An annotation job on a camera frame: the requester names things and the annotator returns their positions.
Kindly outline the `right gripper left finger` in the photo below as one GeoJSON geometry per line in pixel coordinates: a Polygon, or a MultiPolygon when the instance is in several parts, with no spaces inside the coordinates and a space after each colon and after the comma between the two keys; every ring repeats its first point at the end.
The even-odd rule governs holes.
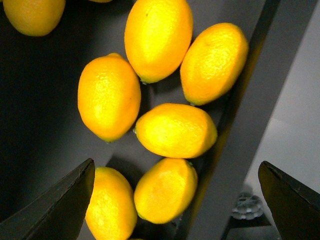
{"type": "Polygon", "coordinates": [[[2,240],[75,240],[92,196],[95,163],[89,158],[0,224],[2,240]]]}

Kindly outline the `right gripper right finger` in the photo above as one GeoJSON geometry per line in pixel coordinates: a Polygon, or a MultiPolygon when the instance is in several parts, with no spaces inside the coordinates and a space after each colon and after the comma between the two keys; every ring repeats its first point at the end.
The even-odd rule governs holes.
{"type": "Polygon", "coordinates": [[[258,168],[263,197],[283,240],[320,238],[320,194],[263,161],[258,168]]]}

